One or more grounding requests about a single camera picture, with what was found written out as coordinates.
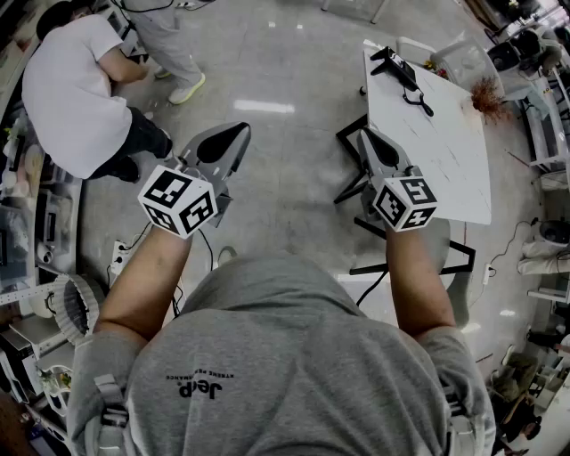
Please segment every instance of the gray t-shirt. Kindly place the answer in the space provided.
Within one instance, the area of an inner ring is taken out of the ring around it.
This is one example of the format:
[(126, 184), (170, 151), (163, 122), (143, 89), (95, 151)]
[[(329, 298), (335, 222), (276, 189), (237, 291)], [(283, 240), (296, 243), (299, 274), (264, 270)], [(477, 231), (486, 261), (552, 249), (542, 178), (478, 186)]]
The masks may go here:
[(73, 371), (78, 454), (103, 409), (94, 378), (109, 373), (126, 389), (144, 455), (445, 454), (442, 382), (467, 414), (486, 415), (493, 446), (489, 398), (458, 330), (416, 341), (369, 320), (328, 274), (293, 256), (230, 262), (143, 350), (97, 333), (77, 347)]

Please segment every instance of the dried flower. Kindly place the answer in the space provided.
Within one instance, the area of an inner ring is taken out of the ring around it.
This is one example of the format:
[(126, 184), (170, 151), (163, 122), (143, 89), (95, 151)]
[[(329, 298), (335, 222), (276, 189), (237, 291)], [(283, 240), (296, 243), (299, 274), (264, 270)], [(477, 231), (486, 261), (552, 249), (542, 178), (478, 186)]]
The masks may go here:
[(502, 104), (502, 98), (497, 96), (495, 90), (495, 77), (482, 77), (471, 88), (471, 101), (485, 118), (497, 123), (497, 120), (509, 119), (510, 111)]

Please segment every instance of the sneaker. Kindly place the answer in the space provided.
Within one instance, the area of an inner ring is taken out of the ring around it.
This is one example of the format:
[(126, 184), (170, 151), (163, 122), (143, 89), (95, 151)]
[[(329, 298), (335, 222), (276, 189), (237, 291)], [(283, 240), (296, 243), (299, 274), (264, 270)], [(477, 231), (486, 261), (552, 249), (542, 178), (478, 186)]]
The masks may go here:
[(185, 89), (175, 89), (172, 91), (170, 96), (168, 97), (168, 101), (172, 104), (182, 104), (190, 100), (190, 97), (194, 95), (194, 93), (201, 88), (204, 83), (206, 82), (206, 75), (202, 73), (202, 78), (198, 82), (198, 84), (193, 85), (192, 87), (186, 87)]
[(139, 167), (130, 157), (124, 157), (117, 163), (117, 168), (110, 175), (119, 178), (123, 182), (137, 183), (141, 177)]
[(515, 346), (509, 346), (509, 348), (507, 348), (507, 353), (503, 356), (501, 364), (503, 366), (506, 366), (509, 363), (509, 358), (510, 358), (510, 354), (513, 353), (513, 350), (515, 349)]
[(170, 76), (170, 71), (168, 71), (167, 69), (164, 69), (160, 66), (154, 70), (154, 77), (156, 79), (164, 79), (165, 77), (169, 77), (169, 76)]

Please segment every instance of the shoulder strap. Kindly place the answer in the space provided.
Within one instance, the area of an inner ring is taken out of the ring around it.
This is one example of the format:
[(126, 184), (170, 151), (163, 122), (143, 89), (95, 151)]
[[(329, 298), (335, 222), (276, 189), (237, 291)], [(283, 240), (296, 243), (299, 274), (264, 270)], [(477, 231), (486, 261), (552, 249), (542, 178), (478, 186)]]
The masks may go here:
[(452, 416), (449, 421), (447, 456), (483, 456), (485, 421), (481, 415), (467, 416), (467, 411), (452, 387), (444, 387)]
[(101, 375), (94, 379), (105, 403), (103, 413), (85, 426), (87, 456), (135, 456), (132, 437), (127, 426), (128, 412), (115, 378)]

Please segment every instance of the jeep logo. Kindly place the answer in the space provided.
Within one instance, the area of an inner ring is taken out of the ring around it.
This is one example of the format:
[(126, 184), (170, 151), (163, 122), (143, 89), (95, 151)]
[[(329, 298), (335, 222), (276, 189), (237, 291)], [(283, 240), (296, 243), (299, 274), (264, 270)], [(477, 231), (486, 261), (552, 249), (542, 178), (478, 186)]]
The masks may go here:
[(186, 382), (185, 387), (183, 387), (182, 383), (179, 382), (178, 386), (180, 387), (178, 391), (182, 397), (192, 397), (192, 395), (198, 389), (198, 391), (201, 393), (209, 393), (210, 399), (216, 399), (216, 390), (222, 390), (221, 385), (218, 383), (209, 383), (207, 380), (188, 381)]

